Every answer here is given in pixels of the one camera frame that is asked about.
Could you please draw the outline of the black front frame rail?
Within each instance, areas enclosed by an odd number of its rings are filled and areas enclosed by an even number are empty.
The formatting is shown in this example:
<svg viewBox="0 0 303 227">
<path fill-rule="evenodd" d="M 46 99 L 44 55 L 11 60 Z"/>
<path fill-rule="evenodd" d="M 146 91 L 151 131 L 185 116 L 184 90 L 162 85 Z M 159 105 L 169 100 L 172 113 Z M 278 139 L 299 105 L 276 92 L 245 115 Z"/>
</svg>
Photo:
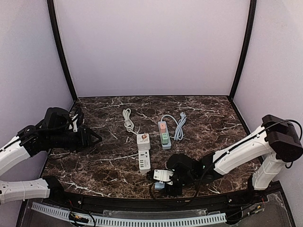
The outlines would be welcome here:
<svg viewBox="0 0 303 227">
<path fill-rule="evenodd" d="M 191 198 L 175 199 L 119 199 L 109 197 L 89 196 L 72 192 L 64 192 L 61 198 L 33 199 L 32 202 L 45 203 L 61 208 L 72 208 L 76 211 L 89 211 L 102 213 L 105 210 L 114 211 L 181 211 L 181 210 L 208 210 L 227 211 L 261 202 L 262 198 L 272 187 L 263 191 L 253 191 L 252 188 L 228 192 L 218 195 L 199 196 Z"/>
</svg>

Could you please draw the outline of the black frame post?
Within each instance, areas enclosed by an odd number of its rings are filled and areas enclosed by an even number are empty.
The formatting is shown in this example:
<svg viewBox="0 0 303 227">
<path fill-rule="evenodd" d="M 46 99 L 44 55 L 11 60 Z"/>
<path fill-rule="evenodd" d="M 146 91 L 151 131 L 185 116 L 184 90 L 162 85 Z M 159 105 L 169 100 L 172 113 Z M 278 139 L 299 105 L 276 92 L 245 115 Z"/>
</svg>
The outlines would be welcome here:
<svg viewBox="0 0 303 227">
<path fill-rule="evenodd" d="M 246 24 L 245 34 L 244 34 L 244 38 L 243 38 L 243 44 L 242 44 L 242 48 L 241 48 L 239 62 L 237 65 L 236 73 L 235 73 L 231 91 L 229 94 L 229 98 L 231 100 L 233 100 L 236 95 L 237 88 L 238 88 L 240 78 L 242 75 L 242 71 L 244 68 L 244 63 L 246 60 L 249 43 L 250 43 L 250 38 L 251 38 L 251 33 L 252 33 L 252 29 L 253 29 L 253 24 L 254 24 L 256 6 L 257 6 L 257 0 L 250 0 L 247 24 Z"/>
<path fill-rule="evenodd" d="M 54 0 L 47 0 L 47 7 L 48 7 L 51 26 L 52 26 L 53 37 L 54 37 L 57 53 L 59 56 L 59 60 L 61 63 L 61 67 L 63 70 L 63 74 L 65 77 L 70 95 L 72 97 L 72 100 L 75 102 L 78 99 L 78 97 L 76 94 L 74 84 L 71 79 L 71 74 L 70 74 L 70 71 L 68 68 L 67 60 L 65 57 L 65 53 L 64 53 L 64 49 L 63 49 L 63 45 L 62 45 L 62 41 L 61 41 L 58 21 L 57 21 L 56 12 L 55 12 Z"/>
</svg>

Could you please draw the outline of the pink plug adapter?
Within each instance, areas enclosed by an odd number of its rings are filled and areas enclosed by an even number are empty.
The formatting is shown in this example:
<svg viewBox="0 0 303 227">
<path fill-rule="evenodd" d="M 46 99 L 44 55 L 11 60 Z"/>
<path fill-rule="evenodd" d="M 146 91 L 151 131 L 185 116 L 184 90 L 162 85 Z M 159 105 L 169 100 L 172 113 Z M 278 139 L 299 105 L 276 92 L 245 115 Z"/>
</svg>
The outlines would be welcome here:
<svg viewBox="0 0 303 227">
<path fill-rule="evenodd" d="M 165 122 L 160 122 L 159 127 L 160 127 L 161 134 L 166 132 L 166 123 Z"/>
</svg>

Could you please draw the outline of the blue plug adapter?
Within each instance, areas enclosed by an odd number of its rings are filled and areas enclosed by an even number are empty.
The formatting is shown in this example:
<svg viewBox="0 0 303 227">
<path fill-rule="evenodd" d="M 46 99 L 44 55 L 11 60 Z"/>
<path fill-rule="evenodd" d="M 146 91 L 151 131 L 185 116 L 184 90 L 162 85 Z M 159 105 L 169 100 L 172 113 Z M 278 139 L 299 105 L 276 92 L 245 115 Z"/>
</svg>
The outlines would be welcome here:
<svg viewBox="0 0 303 227">
<path fill-rule="evenodd" d="M 164 188 L 165 188 L 165 183 L 156 182 L 156 183 L 154 184 L 154 189 L 155 189 L 155 190 L 160 191 L 160 190 L 162 190 L 162 189 L 164 189 Z"/>
</svg>

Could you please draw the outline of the blue-grey power strip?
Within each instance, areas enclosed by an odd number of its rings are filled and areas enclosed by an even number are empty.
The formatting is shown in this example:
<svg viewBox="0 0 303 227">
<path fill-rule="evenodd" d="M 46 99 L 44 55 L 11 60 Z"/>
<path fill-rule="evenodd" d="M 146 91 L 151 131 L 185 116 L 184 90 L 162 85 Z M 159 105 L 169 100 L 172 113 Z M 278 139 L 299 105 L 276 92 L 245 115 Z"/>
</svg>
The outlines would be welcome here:
<svg viewBox="0 0 303 227">
<path fill-rule="evenodd" d="M 165 121 L 158 122 L 160 142 L 163 150 L 171 149 L 171 140 L 169 136 L 168 127 Z"/>
</svg>

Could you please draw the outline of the right black frame post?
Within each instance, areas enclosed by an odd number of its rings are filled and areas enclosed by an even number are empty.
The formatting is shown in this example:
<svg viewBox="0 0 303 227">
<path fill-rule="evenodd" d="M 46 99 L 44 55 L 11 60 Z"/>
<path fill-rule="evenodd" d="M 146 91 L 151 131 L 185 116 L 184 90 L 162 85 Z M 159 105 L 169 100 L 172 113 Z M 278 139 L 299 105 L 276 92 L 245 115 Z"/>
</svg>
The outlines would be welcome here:
<svg viewBox="0 0 303 227">
<path fill-rule="evenodd" d="M 244 38 L 243 38 L 243 44 L 242 44 L 242 48 L 241 48 L 239 62 L 237 65 L 236 73 L 235 73 L 231 91 L 229 94 L 229 98 L 231 100 L 233 100 L 236 95 L 237 88 L 238 88 L 240 78 L 242 75 L 242 71 L 244 68 L 244 63 L 246 60 L 249 43 L 250 43 L 250 38 L 251 38 L 251 33 L 252 33 L 252 29 L 253 29 L 253 24 L 254 24 L 256 6 L 257 6 L 257 0 L 250 0 L 247 24 L 246 24 L 245 34 L 244 34 Z"/>
</svg>

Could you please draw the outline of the white power strip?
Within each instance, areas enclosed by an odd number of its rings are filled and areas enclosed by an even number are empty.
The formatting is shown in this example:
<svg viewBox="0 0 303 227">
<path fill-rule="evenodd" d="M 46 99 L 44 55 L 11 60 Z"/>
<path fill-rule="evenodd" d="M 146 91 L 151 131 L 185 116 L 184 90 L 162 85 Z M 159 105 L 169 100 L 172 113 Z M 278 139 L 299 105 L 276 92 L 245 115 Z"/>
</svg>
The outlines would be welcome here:
<svg viewBox="0 0 303 227">
<path fill-rule="evenodd" d="M 139 160 L 139 171 L 141 174 L 145 174 L 151 170 L 149 150 L 139 150 L 138 160 Z"/>
</svg>

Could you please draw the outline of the white cube socket adapter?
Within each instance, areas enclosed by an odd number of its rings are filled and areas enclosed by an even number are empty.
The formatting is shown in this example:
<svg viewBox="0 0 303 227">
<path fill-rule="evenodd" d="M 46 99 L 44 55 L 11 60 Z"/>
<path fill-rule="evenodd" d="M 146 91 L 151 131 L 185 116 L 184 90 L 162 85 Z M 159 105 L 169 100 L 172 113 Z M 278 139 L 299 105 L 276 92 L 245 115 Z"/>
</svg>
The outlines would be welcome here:
<svg viewBox="0 0 303 227">
<path fill-rule="evenodd" d="M 150 136 L 148 133 L 138 134 L 136 139 L 139 151 L 151 149 Z"/>
</svg>

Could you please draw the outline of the left black frame post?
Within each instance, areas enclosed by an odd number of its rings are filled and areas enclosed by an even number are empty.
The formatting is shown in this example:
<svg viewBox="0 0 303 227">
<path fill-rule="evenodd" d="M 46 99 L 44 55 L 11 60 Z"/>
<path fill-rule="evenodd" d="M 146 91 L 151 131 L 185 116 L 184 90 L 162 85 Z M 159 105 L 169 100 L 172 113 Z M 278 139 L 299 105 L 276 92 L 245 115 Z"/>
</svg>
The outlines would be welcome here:
<svg viewBox="0 0 303 227">
<path fill-rule="evenodd" d="M 57 53 L 59 56 L 59 60 L 61 63 L 61 67 L 63 70 L 63 74 L 65 77 L 70 95 L 72 97 L 72 100 L 75 102 L 78 99 L 78 97 L 76 94 L 74 84 L 71 79 L 71 74 L 70 74 L 70 71 L 68 68 L 67 60 L 65 57 L 65 53 L 64 53 L 64 49 L 63 49 L 63 45 L 62 45 L 62 41 L 61 41 L 58 21 L 57 21 L 56 12 L 55 12 L 54 0 L 47 0 L 47 7 L 48 7 L 51 26 L 52 26 L 53 37 L 54 37 Z"/>
</svg>

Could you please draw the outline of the green plug adapter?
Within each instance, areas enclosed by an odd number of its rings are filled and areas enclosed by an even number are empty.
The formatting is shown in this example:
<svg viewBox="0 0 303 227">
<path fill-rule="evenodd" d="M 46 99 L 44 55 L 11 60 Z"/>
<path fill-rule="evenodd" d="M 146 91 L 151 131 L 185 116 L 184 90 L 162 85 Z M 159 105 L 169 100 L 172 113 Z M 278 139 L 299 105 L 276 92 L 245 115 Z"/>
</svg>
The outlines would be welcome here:
<svg viewBox="0 0 303 227">
<path fill-rule="evenodd" d="M 168 145 L 169 144 L 169 134 L 168 133 L 162 133 L 161 134 L 161 143 L 162 143 L 162 145 Z"/>
</svg>

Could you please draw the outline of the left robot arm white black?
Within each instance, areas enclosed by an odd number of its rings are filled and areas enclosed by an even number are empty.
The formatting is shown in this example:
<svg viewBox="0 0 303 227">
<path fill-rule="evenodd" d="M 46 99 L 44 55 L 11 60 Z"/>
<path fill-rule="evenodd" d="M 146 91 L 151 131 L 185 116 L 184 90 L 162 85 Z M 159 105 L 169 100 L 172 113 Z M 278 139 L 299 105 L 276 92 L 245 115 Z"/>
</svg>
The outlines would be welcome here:
<svg viewBox="0 0 303 227">
<path fill-rule="evenodd" d="M 102 138 L 92 129 L 79 127 L 73 129 L 36 129 L 30 125 L 0 149 L 0 173 L 3 175 L 17 164 L 35 156 L 41 151 L 61 148 L 82 151 L 100 143 Z M 67 202 L 64 189 L 55 176 L 46 176 L 36 180 L 0 183 L 1 204 L 11 201 L 49 198 L 56 206 Z"/>
</svg>

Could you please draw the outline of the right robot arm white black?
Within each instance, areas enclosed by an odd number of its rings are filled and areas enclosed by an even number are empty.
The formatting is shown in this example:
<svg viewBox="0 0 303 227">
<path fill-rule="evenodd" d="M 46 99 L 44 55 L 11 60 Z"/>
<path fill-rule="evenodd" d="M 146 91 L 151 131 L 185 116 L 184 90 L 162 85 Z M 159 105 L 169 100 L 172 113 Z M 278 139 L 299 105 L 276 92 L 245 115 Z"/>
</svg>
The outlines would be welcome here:
<svg viewBox="0 0 303 227">
<path fill-rule="evenodd" d="M 242 194 L 242 202 L 252 205 L 259 199 L 260 191 L 268 188 L 283 166 L 292 164 L 303 155 L 303 132 L 297 132 L 295 124 L 295 120 L 283 120 L 268 114 L 249 136 L 200 160 L 185 154 L 172 155 L 166 163 L 166 170 L 160 171 L 159 181 L 165 184 L 167 194 L 180 195 L 185 185 L 211 183 L 233 169 L 265 155 L 261 167 L 249 179 L 251 187 Z"/>
</svg>

